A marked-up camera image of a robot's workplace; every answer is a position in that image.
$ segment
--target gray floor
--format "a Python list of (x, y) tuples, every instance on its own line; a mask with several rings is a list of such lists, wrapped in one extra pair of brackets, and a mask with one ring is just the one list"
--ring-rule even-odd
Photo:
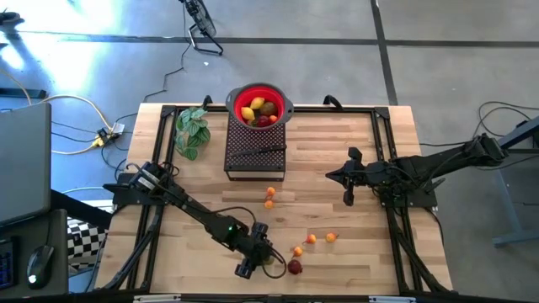
[[(536, 1), (379, 0), (388, 39), (537, 41)], [(7, 0), (26, 22), (19, 31), (91, 35), (183, 36), (181, 5), (176, 0)], [(368, 0), (206, 0), (218, 35), (240, 38), (375, 39)], [(157, 91), (163, 74), (179, 67), (186, 44), (66, 42), (61, 35), (24, 35), (2, 41), (0, 67), (27, 88), (50, 94), (75, 93), (92, 99), (113, 122), (137, 111), (148, 93)], [(247, 82), (272, 82), (295, 103), (320, 103), (330, 93), (344, 104), (388, 104), (377, 45), (226, 44), (223, 57), (189, 50), (185, 72), (168, 78), (168, 92), (148, 102), (201, 102), (210, 94), (222, 101)], [(489, 100), (539, 106), (537, 48), (389, 47), (398, 103), (413, 107), (419, 139), (431, 143), (463, 141), (478, 122), (477, 107)], [(4, 77), (0, 86), (12, 87)], [(26, 106), (23, 99), (0, 99), (0, 108)], [(98, 116), (74, 100), (53, 104), (53, 119), (95, 130)], [(131, 129), (133, 119), (126, 120)], [(505, 133), (521, 121), (499, 112), (488, 119)], [(54, 126), (69, 136), (84, 133)], [(129, 138), (121, 142), (129, 145)], [(54, 137), (57, 150), (82, 149)], [(424, 148), (423, 153), (436, 152)], [(111, 163), (125, 157), (105, 150)], [(99, 150), (79, 156), (53, 155), (52, 187), (65, 190), (113, 182), (113, 170)], [(446, 255), (456, 290), (520, 300), (539, 300), (539, 242), (493, 248), (491, 238), (510, 232), (495, 188), (494, 173), (464, 169), (437, 190)], [(79, 199), (109, 198), (81, 192)], [(539, 227), (537, 207), (518, 206), (526, 227)]]

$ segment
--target laptop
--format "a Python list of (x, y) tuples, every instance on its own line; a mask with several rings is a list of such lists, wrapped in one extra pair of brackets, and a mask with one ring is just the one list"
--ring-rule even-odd
[(51, 105), (0, 113), (0, 226), (51, 207)]

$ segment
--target computer mouse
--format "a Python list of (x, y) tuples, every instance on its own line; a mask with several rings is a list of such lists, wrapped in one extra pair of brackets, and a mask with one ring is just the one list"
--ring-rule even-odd
[(32, 290), (41, 289), (49, 283), (53, 252), (54, 247), (44, 245), (37, 247), (30, 255), (26, 268), (26, 283)]

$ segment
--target green plant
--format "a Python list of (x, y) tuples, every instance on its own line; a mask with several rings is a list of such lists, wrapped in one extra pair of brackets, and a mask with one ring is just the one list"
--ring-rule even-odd
[(176, 122), (176, 151), (191, 161), (199, 154), (196, 148), (211, 137), (208, 121), (202, 119), (205, 113), (203, 109), (190, 107), (179, 114)]

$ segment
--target butcher block tabletop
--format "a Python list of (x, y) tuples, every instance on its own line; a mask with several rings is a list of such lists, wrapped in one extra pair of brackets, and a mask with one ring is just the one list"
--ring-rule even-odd
[[(142, 165), (152, 159), (159, 115), (164, 104), (141, 104), (127, 162)], [(412, 110), (390, 106), (392, 130), (401, 156), (420, 155)], [(157, 247), (151, 293), (282, 294), (282, 295), (396, 295), (398, 294), (387, 216), (368, 188), (355, 188), (355, 204), (343, 203), (343, 187), (325, 178), (325, 173), (343, 166), (349, 146), (363, 153), (363, 163), (376, 161), (371, 118), (368, 114), (295, 113), (286, 124), (286, 176), (284, 182), (231, 182), (223, 171), (228, 113), (204, 116), (211, 131), (207, 146), (189, 161), (176, 151), (173, 164), (179, 167), (175, 182), (211, 210), (245, 206), (268, 224), (268, 238), (286, 260), (295, 246), (303, 266), (299, 275), (270, 279), (261, 268), (251, 279), (234, 275), (243, 259), (211, 240), (203, 226), (182, 210), (167, 206)], [(172, 125), (168, 120), (165, 134)], [(383, 123), (382, 141), (387, 151)], [(168, 135), (163, 138), (164, 157)], [(266, 189), (276, 189), (275, 207), (264, 208)], [(130, 255), (136, 237), (141, 206), (128, 206), (114, 216), (99, 266), (96, 287), (109, 282)], [(431, 273), (448, 289), (451, 280), (440, 230), (433, 217), (422, 209), (410, 209), (418, 255)], [(250, 215), (242, 210), (227, 212), (248, 226)], [(327, 233), (339, 234), (325, 241)], [(317, 242), (304, 244), (308, 234)], [(146, 265), (141, 257), (137, 286)], [(403, 257), (408, 285), (412, 284), (409, 260)], [(266, 266), (277, 275), (283, 265)]]

